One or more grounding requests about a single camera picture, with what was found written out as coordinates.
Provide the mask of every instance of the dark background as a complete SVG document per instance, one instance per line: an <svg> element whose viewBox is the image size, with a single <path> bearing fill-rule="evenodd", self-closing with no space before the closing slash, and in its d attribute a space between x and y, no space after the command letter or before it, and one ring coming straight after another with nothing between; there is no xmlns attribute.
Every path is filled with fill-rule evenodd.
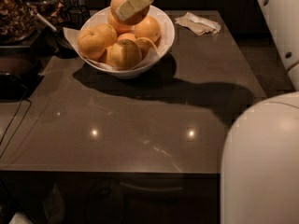
<svg viewBox="0 0 299 224"><path fill-rule="evenodd" d="M90 9L108 7L110 0L84 0ZM257 0L155 0L163 10L218 10L233 36L270 37Z"/></svg>

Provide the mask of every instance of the food container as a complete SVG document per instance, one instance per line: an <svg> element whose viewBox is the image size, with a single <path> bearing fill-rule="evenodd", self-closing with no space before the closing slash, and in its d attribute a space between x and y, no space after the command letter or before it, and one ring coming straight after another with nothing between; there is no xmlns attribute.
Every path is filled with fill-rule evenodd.
<svg viewBox="0 0 299 224"><path fill-rule="evenodd" d="M35 23L22 0L0 0L0 45L22 41L35 31Z"/></svg>
<svg viewBox="0 0 299 224"><path fill-rule="evenodd" d="M95 13L91 18L89 18L85 22L81 30L86 27L93 27L99 23L107 23L107 15L109 10L110 7L107 7ZM74 50L78 53L78 55L81 57L81 59L88 63L90 66L92 66L94 69L108 73L113 77L122 79L138 77L142 73L151 69L152 66L154 66L157 62L160 61L160 59L170 50L175 39L174 24L166 13L164 13L162 10L155 6L150 6L148 14L154 17L160 23L161 26L161 38L159 41L159 45L157 46L158 50L155 54L148 54L148 56L140 64L138 64L136 68L132 70L116 71L111 69L111 67L105 63L97 63L95 61L91 61L82 57L78 52L77 47L77 35L79 33L79 30L64 28L64 36L71 44L71 46L74 48Z"/></svg>
<svg viewBox="0 0 299 224"><path fill-rule="evenodd" d="M67 7L65 0L25 0L26 4L33 11L39 13L47 21L59 26L67 21Z"/></svg>

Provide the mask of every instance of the napkin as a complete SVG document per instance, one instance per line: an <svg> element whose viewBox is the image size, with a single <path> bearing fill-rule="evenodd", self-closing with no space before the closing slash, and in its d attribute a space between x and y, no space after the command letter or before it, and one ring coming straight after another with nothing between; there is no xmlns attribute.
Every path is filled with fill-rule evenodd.
<svg viewBox="0 0 299 224"><path fill-rule="evenodd" d="M196 16L191 12L187 12L184 16L175 18L176 24L188 27L191 31L198 35L213 33L216 34L221 30L218 22Z"/></svg>

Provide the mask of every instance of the white bowl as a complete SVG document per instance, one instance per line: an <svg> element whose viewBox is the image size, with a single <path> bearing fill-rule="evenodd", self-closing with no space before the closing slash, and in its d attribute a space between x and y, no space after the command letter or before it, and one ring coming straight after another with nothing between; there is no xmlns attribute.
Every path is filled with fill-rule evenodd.
<svg viewBox="0 0 299 224"><path fill-rule="evenodd" d="M86 27L92 27L99 23L107 23L107 14L110 10L110 7L106 7L103 10L98 11L95 13L92 17L90 17L85 24L81 27L81 29ZM86 63L91 65L93 68L103 71L105 73L108 73L112 75L113 77L117 78L134 78L138 77L142 73L148 71L151 69L153 65L155 65L157 62L160 61L160 59L169 51L171 46L173 45L174 39L175 39L175 27L173 22L170 20L168 15L164 13L162 10L155 6L150 6L149 8L149 15L154 17L161 26L161 39L159 42L158 49L158 56L156 56L154 59L150 60L149 63L146 63L140 68L136 68L133 70L128 71L115 71L115 70L108 70L105 68L98 67L94 65L92 62L84 59L81 57Z"/></svg>

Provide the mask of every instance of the kitchen counter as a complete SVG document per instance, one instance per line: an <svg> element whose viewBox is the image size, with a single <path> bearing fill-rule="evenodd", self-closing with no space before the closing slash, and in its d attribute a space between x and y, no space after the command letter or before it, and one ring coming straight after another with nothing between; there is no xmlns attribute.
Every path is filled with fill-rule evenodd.
<svg viewBox="0 0 299 224"><path fill-rule="evenodd" d="M220 33L175 25L171 50L132 80L52 57L7 130L0 169L219 174L227 131L265 94L219 13L192 13L218 21ZM0 103L0 135L18 105Z"/></svg>

